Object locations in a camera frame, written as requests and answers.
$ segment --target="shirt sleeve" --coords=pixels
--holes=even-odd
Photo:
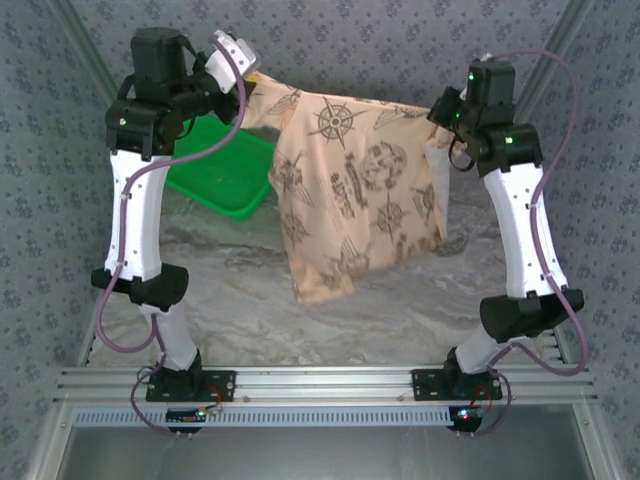
[[[249,97],[242,128],[281,131],[298,106],[301,91],[264,73],[254,73],[248,80],[255,82],[256,87]]]

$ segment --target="marble floor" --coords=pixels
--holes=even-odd
[[[184,304],[205,365],[440,363],[479,325],[480,300],[505,288],[497,219],[474,172],[451,173],[449,231],[438,252],[370,273],[354,295],[314,307],[294,299],[274,195],[236,223],[167,189],[161,252],[189,270]],[[148,328],[126,297],[111,297],[113,340],[137,344]],[[118,354],[95,340],[90,365],[145,365],[156,353]]]

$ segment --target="gray wall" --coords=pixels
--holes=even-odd
[[[112,194],[104,105],[55,17],[35,0],[0,17],[0,478],[14,480],[57,367],[77,360]]]
[[[609,424],[640,478],[640,4],[595,3],[566,55],[582,106],[546,198],[565,271],[586,295],[580,317]],[[531,118],[547,152],[569,118],[568,85],[557,71]]]
[[[217,29],[251,40],[265,73],[305,89],[431,106],[468,60],[541,46],[566,0],[75,0],[107,65],[131,73],[136,28],[172,26],[209,51]],[[519,84],[535,58],[518,60]]]

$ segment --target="green plastic tub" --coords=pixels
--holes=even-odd
[[[193,130],[176,142],[174,157],[200,152],[231,127],[214,117],[198,117]],[[275,146],[242,130],[216,153],[169,169],[167,185],[216,212],[247,220],[271,192],[268,174]]]

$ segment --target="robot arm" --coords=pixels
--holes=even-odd
[[[242,76],[258,67],[258,56],[246,41],[221,31],[215,35]],[[191,74],[187,74],[184,49],[195,57]],[[106,114],[113,169],[113,224],[104,268],[92,272],[91,283],[107,289],[117,274],[113,291],[127,294],[147,319],[156,318],[166,352],[165,369],[188,372],[184,376],[192,387],[198,377],[194,370],[201,365],[180,305],[189,276],[186,269],[160,258],[166,164],[185,122],[210,113],[226,124],[233,120],[238,113],[236,77],[219,50],[208,58],[196,53],[173,29],[141,29],[131,41],[131,50],[135,73],[125,79]],[[131,87],[134,98],[128,98]],[[245,90],[248,96],[251,85],[246,83]],[[152,169],[160,163],[164,166]],[[190,388],[182,390],[188,397]]]
[[[482,300],[481,327],[445,362],[454,390],[469,376],[487,372],[508,343],[536,337],[568,317],[547,277],[575,311],[584,306],[582,291],[568,288],[557,261],[542,196],[531,204],[543,175],[542,152],[535,128],[513,123],[514,80],[508,62],[474,61],[465,91],[447,87],[429,113],[431,121],[467,145],[497,213],[507,266],[506,295]],[[547,274],[533,242],[533,208]]]

